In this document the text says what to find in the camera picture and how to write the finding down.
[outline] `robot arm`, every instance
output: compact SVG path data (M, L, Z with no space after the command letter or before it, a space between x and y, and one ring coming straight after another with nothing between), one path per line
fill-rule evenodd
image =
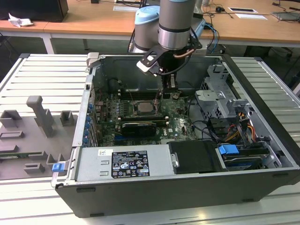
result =
M176 72L201 46L197 36L201 34L205 20L201 21L195 34L191 29L195 3L196 0L162 0L160 7L144 7L137 11L133 52L145 53L137 63L140 70L155 76L176 77Z

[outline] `power supply label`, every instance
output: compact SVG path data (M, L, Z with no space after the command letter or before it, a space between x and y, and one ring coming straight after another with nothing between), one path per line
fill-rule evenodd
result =
M112 177L150 176L147 151L126 151L112 153Z

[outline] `motherboard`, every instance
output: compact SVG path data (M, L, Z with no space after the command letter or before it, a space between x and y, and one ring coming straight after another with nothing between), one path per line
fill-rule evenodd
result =
M188 121L188 97L122 99L102 94L95 102L99 146L166 144L196 140Z

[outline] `floor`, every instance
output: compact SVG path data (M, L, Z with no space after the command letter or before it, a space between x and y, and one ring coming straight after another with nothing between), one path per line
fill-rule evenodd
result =
M46 49L42 39L33 37L9 37L9 42L18 52L16 53L8 42L2 41L0 45L0 80L7 74L11 66L17 60L20 53L46 54ZM126 53L128 41L115 40L88 40L89 50L84 50L81 39L53 40L57 49L57 54L87 54L89 52L100 53ZM243 56L246 46L226 45L225 53L231 56ZM262 57L267 49L265 47L255 47L250 52L250 56ZM282 48L271 48L269 55L264 57L264 61L280 77L283 78L297 57L300 56L300 49L293 48L292 57L287 60L287 51ZM290 70L285 82L288 83L293 75L300 71L300 60L293 69Z

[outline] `headphones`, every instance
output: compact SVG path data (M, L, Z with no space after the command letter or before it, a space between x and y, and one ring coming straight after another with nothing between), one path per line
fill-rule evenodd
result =
M216 13L221 13L221 12L224 12L225 9L223 7L220 7L220 6L217 6L216 7Z

